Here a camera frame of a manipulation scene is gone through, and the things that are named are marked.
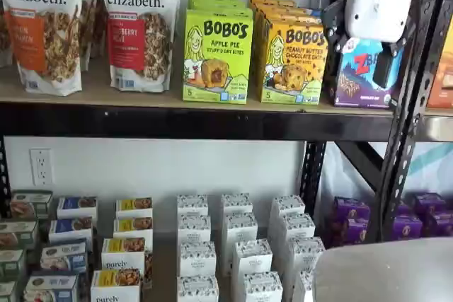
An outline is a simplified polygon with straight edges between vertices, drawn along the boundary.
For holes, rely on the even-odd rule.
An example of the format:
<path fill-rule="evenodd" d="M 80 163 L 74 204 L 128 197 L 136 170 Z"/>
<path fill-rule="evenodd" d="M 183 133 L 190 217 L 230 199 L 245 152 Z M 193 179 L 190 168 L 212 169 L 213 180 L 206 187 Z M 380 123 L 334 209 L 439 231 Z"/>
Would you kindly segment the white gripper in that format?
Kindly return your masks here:
<path fill-rule="evenodd" d="M 336 0 L 321 12 L 324 37 L 337 53 L 343 51 L 351 37 L 396 41 L 382 43 L 374 70 L 373 81 L 386 88 L 392 67 L 404 48 L 400 37 L 410 5 L 411 0 Z"/>

